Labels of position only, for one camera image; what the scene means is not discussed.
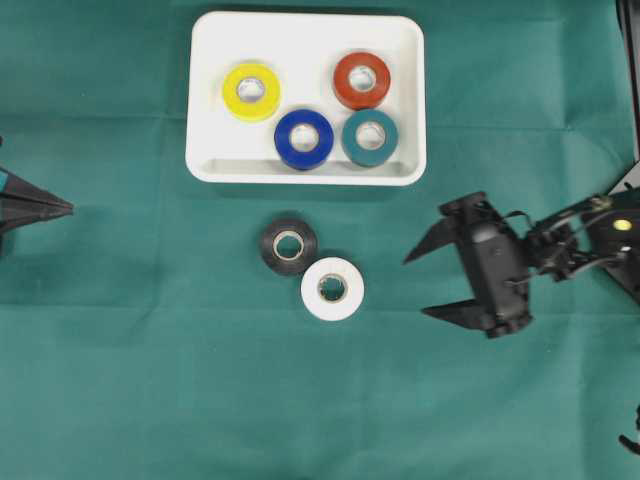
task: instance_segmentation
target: black pointed tool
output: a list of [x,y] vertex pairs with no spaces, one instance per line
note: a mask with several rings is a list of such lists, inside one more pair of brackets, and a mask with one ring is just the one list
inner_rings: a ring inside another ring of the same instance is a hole
[[69,202],[0,168],[0,240],[15,228],[72,214]]
[[[640,433],[640,405],[638,406],[638,409],[636,410],[637,413],[637,417],[636,417],[636,430],[638,431],[638,433]],[[636,455],[640,455],[640,444],[637,442],[634,442],[630,439],[628,439],[627,437],[625,437],[624,435],[620,435],[618,437],[618,441],[627,449],[629,450],[631,453],[635,453]]]
[[420,243],[415,246],[407,258],[404,259],[405,265],[409,262],[413,262],[423,255],[433,252],[449,243],[455,242],[454,230],[456,222],[453,218],[447,217],[440,220],[433,227],[429,229]]

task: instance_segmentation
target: teal tape roll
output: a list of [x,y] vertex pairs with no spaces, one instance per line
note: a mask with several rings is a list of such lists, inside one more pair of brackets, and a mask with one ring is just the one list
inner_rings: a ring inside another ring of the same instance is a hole
[[352,162],[363,167],[383,164],[398,145],[398,129],[380,110],[360,110],[342,130],[342,148]]

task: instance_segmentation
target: green cloth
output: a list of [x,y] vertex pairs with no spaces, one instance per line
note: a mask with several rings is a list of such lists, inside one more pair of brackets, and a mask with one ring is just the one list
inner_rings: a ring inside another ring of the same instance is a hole
[[[445,201],[485,190],[542,218],[630,167],[613,0],[348,3],[278,10],[421,25],[429,163],[410,187],[192,177],[190,32],[216,2],[0,2],[0,162],[76,205],[6,238],[0,478],[638,478],[616,437],[640,308],[606,274],[536,279],[535,322],[488,341],[419,313],[470,295],[452,247],[402,266]],[[314,319],[262,263],[289,210],[363,272],[349,320]]]

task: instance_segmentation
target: tape roll core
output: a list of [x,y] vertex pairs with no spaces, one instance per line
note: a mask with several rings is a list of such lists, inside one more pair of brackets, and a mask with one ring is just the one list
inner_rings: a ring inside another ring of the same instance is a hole
[[[365,129],[372,133],[363,139]],[[360,110],[349,117],[342,129],[343,150],[362,167],[382,165],[397,146],[398,129],[391,117],[380,110]]]
[[[300,250],[291,257],[278,252],[278,243],[293,237],[300,243]],[[280,275],[298,275],[311,265],[318,252],[316,234],[302,220],[281,218],[272,222],[260,237],[260,254],[264,263]]]
[[245,122],[269,118],[280,103],[280,82],[260,63],[243,63],[225,77],[222,98],[229,111]]
[[338,62],[333,72],[335,95],[340,103],[352,110],[377,107],[390,86],[389,68],[372,53],[351,53]]
[[[312,141],[296,146],[293,134],[296,130],[306,130],[307,136],[313,131]],[[297,170],[310,170],[320,166],[333,148],[331,124],[318,112],[308,109],[294,110],[280,119],[273,136],[276,150],[282,161]]]
[[[344,284],[342,295],[328,300],[322,295],[321,283],[327,278],[338,278]],[[364,299],[364,280],[358,269],[338,257],[328,257],[311,265],[300,286],[305,307],[320,320],[344,320],[353,315]]]

